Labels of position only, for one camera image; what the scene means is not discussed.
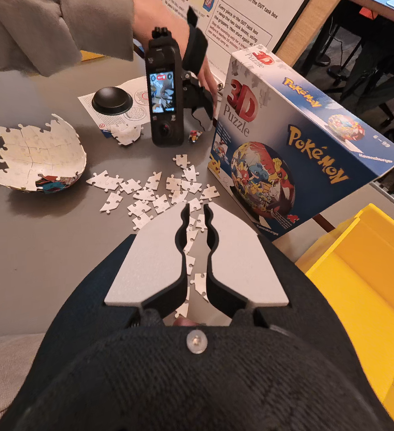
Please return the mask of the white printed instruction sheet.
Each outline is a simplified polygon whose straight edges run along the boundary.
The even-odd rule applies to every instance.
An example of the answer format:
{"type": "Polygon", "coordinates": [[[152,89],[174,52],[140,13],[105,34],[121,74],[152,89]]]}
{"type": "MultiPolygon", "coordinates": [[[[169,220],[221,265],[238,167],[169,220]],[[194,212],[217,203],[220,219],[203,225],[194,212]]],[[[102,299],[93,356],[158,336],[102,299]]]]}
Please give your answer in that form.
{"type": "Polygon", "coordinates": [[[187,19],[191,7],[197,27],[208,40],[206,55],[217,82],[225,83],[231,54],[262,45],[276,52],[300,17],[308,0],[163,0],[174,14],[187,19]]]}

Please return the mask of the person's left forearm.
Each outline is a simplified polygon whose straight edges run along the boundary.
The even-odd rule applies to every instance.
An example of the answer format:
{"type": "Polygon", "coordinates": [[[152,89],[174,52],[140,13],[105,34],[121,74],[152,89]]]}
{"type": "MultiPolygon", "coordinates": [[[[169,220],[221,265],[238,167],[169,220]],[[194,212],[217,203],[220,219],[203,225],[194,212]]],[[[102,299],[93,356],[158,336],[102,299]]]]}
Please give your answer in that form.
{"type": "Polygon", "coordinates": [[[48,77],[81,51],[131,61],[133,1],[0,0],[0,72],[48,77]]]}

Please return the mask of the black round ball stand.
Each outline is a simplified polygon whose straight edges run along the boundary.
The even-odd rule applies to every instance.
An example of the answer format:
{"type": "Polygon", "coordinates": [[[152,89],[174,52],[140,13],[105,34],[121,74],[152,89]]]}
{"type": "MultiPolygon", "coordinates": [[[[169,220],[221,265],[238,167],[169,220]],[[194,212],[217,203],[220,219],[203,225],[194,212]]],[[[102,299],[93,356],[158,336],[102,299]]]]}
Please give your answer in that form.
{"type": "Polygon", "coordinates": [[[97,90],[92,97],[92,108],[106,116],[121,115],[133,106],[132,96],[118,87],[104,87],[97,90]]]}

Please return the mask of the yellow plastic bin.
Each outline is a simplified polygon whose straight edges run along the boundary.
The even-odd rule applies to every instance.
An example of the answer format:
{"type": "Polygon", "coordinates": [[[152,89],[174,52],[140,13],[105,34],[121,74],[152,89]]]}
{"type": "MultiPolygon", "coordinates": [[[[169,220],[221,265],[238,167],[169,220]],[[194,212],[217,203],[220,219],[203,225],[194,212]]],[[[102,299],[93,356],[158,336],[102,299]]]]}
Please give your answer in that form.
{"type": "Polygon", "coordinates": [[[319,238],[296,265],[338,315],[394,420],[394,220],[370,203],[319,238]]]}

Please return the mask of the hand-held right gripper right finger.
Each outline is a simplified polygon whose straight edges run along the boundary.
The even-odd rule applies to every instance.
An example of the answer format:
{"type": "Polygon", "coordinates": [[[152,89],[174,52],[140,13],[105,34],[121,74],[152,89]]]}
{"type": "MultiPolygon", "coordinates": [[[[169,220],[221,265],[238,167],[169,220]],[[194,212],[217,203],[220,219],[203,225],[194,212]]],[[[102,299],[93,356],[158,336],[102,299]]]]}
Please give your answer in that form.
{"type": "Polygon", "coordinates": [[[247,223],[221,206],[204,204],[207,245],[206,296],[233,318],[238,310],[283,307],[289,299],[262,239],[247,223]]]}

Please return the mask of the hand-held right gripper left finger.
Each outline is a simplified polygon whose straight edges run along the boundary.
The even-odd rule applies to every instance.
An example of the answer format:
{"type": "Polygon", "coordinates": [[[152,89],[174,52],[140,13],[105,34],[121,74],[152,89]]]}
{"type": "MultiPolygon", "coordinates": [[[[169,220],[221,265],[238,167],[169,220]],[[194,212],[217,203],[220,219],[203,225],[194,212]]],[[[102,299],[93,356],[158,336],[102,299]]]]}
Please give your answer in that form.
{"type": "Polygon", "coordinates": [[[153,309],[163,319],[185,302],[189,215],[189,204],[179,203],[140,229],[104,299],[107,306],[153,309]]]}

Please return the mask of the person's grey clothing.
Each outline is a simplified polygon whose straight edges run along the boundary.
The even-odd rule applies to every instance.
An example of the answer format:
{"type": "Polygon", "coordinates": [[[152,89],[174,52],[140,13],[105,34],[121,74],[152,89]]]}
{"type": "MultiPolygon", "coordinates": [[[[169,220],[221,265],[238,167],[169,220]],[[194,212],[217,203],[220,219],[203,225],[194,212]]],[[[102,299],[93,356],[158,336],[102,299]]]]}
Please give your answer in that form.
{"type": "Polygon", "coordinates": [[[0,418],[22,387],[44,335],[0,336],[0,418]]]}

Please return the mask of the light wooden table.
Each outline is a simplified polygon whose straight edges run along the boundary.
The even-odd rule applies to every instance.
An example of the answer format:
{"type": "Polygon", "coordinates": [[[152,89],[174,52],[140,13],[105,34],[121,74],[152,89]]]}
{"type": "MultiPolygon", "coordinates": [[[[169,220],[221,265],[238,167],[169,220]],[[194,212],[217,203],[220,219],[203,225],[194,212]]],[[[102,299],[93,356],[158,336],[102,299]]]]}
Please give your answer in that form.
{"type": "MultiPolygon", "coordinates": [[[[394,8],[389,6],[386,1],[354,0],[353,2],[394,22],[394,8]]],[[[289,66],[293,66],[318,34],[338,3],[338,0],[307,1],[282,43],[279,47],[274,48],[275,55],[289,66]]]]}

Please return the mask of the black chair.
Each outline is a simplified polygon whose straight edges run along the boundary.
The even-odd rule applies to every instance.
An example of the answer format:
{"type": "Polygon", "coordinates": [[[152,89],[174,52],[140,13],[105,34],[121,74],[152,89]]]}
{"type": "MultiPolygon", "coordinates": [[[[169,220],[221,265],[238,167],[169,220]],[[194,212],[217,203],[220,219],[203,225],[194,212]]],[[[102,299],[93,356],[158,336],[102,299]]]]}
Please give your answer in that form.
{"type": "Polygon", "coordinates": [[[315,64],[326,41],[344,28],[361,39],[357,57],[340,103],[358,117],[394,99],[394,21],[378,14],[374,19],[364,16],[361,5],[340,1],[321,28],[300,73],[306,76],[315,64]]]}

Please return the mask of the white puzzle pieces pile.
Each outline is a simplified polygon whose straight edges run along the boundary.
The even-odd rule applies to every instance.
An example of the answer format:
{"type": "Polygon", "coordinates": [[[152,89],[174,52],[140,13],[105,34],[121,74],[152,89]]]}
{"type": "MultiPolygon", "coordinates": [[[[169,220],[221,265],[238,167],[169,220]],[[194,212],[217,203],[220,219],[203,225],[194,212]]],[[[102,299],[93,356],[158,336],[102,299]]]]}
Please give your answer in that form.
{"type": "MultiPolygon", "coordinates": [[[[192,193],[196,193],[197,191],[201,191],[201,184],[195,182],[195,176],[198,175],[195,172],[194,166],[192,165],[189,169],[184,168],[184,173],[187,171],[191,172],[190,180],[181,180],[179,178],[175,178],[173,175],[167,177],[166,180],[166,189],[170,191],[169,197],[172,200],[172,208],[179,203],[188,203],[190,213],[194,210],[200,208],[199,199],[194,199],[189,202],[186,201],[185,197],[188,191],[192,193]]],[[[170,204],[168,202],[167,196],[164,194],[162,196],[155,196],[154,190],[150,188],[149,183],[146,184],[145,188],[139,189],[134,194],[134,198],[138,199],[135,205],[129,207],[129,210],[132,209],[150,209],[147,206],[147,202],[151,201],[157,214],[160,215],[165,213],[170,204]]],[[[144,225],[149,223],[154,219],[153,216],[148,216],[145,211],[143,211],[139,216],[133,219],[134,230],[142,229],[144,225]]],[[[191,230],[193,223],[190,221],[189,217],[189,225],[187,228],[187,244],[184,248],[184,253],[186,256],[186,264],[187,264],[187,275],[188,266],[191,264],[188,261],[188,244],[192,243],[195,237],[191,238],[191,234],[196,234],[196,231],[191,230]]],[[[128,306],[107,306],[104,303],[104,299],[116,277],[120,266],[123,263],[125,256],[127,255],[132,242],[135,238],[136,234],[130,234],[118,247],[116,247],[103,261],[97,265],[84,280],[79,284],[79,286],[75,289],[73,294],[82,294],[82,298],[85,299],[85,305],[88,306],[88,311],[91,312],[92,316],[97,316],[100,319],[105,319],[106,321],[118,321],[119,325],[125,325],[125,327],[129,327],[132,324],[132,321],[137,319],[137,316],[143,315],[144,311],[140,311],[136,307],[128,307],[128,306]]],[[[187,289],[187,297],[185,302],[174,312],[175,316],[178,315],[187,316],[188,303],[186,301],[189,300],[189,289],[187,289]]]]}

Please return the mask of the blue puzzle box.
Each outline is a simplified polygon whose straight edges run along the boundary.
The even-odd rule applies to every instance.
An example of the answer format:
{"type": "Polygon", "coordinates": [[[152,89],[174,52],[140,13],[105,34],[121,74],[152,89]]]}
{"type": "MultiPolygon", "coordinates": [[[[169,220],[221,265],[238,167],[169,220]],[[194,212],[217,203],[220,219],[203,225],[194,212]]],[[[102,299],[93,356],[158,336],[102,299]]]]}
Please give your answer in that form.
{"type": "Polygon", "coordinates": [[[394,143],[263,45],[231,54],[208,169],[270,241],[394,167],[394,143]]]}

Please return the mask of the person's left hand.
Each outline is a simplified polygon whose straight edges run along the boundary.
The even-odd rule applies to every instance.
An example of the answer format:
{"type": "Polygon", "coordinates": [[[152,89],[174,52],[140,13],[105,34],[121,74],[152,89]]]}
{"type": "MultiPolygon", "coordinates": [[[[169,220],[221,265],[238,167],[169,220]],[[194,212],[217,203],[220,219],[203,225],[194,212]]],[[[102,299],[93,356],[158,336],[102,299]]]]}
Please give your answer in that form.
{"type": "MultiPolygon", "coordinates": [[[[134,0],[134,20],[132,24],[133,36],[141,43],[145,51],[152,38],[152,30],[155,27],[166,27],[172,32],[173,38],[177,41],[180,55],[183,58],[189,40],[189,25],[181,17],[172,11],[159,0],[134,0]]],[[[205,56],[197,74],[199,83],[210,91],[213,99],[214,111],[217,107],[218,94],[217,83],[210,70],[209,62],[205,56]]]]}

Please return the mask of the white instruction leaflet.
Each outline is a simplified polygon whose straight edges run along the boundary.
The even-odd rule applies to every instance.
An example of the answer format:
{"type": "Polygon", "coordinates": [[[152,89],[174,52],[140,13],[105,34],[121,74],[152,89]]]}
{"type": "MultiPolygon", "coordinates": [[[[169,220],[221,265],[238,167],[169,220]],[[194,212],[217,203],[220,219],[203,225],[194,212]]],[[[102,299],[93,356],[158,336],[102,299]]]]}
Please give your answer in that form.
{"type": "Polygon", "coordinates": [[[78,100],[96,123],[98,129],[107,138],[112,137],[110,132],[111,126],[143,126],[150,122],[149,118],[149,97],[147,93],[146,76],[141,76],[135,79],[126,81],[118,86],[118,88],[126,91],[133,100],[132,107],[125,113],[109,116],[98,113],[92,106],[92,99],[95,93],[81,96],[78,100]]]}

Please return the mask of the small joined puzzle section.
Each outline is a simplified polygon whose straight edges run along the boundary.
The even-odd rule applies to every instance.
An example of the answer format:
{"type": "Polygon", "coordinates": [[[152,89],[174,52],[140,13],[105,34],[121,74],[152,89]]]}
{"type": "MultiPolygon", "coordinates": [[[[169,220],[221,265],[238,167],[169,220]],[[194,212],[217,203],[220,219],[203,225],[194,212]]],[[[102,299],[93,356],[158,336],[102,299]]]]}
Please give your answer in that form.
{"type": "Polygon", "coordinates": [[[141,125],[119,124],[110,127],[110,133],[117,143],[128,146],[140,139],[143,127],[141,125]]]}

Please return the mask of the partly built puzzle ball shell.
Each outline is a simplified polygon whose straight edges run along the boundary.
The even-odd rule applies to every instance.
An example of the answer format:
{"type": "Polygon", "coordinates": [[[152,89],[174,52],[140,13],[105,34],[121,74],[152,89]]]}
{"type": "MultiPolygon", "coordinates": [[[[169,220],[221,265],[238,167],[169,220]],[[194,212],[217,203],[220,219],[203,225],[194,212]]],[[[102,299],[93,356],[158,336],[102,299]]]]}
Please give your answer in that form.
{"type": "Polygon", "coordinates": [[[26,193],[53,194],[75,184],[86,168],[86,152],[75,129],[52,114],[47,129],[0,126],[0,185],[26,193]]]}

